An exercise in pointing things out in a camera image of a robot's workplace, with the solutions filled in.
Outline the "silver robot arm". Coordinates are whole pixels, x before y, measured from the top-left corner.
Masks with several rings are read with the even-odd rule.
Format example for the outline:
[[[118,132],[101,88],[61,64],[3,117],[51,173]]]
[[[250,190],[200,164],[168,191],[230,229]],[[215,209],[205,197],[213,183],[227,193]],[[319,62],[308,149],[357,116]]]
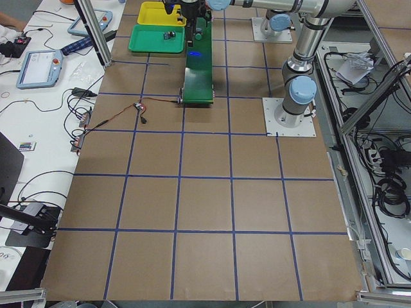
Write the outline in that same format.
[[[291,17],[288,12],[267,10],[260,29],[266,36],[269,36],[277,32],[288,30],[291,23]]]
[[[222,11],[228,6],[243,8],[263,8],[285,13],[305,13],[301,34],[293,54],[282,68],[285,98],[275,109],[274,118],[283,127],[295,128],[300,125],[306,107],[317,93],[316,83],[308,76],[312,61],[318,50],[330,21],[348,11],[354,1],[163,1],[169,15],[176,4],[180,5],[182,16],[186,18],[186,39],[193,44],[193,35],[199,17],[207,19],[211,10]]]

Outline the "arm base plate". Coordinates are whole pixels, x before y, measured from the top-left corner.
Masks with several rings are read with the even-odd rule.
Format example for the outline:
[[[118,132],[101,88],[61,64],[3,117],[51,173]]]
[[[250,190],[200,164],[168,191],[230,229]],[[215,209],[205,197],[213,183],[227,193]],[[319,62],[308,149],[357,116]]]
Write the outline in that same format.
[[[262,98],[266,135],[269,137],[316,137],[309,106],[301,115],[283,109],[283,98]]]
[[[252,32],[255,42],[271,42],[276,44],[291,44],[291,18],[287,14],[277,14],[269,19],[253,17]]]

